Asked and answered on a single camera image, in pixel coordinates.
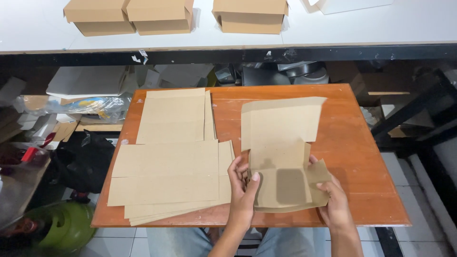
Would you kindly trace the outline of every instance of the white tabletop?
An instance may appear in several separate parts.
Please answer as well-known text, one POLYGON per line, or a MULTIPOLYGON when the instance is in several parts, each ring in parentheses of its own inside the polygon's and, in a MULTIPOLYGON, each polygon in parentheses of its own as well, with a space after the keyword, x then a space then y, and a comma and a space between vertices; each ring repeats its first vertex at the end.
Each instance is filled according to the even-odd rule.
POLYGON ((279 35, 222 33, 211 13, 213 0, 195 0, 190 34, 84 37, 63 16, 68 0, 0 0, 0 54, 457 43, 455 0, 395 0, 330 15, 303 1, 288 1, 279 35))

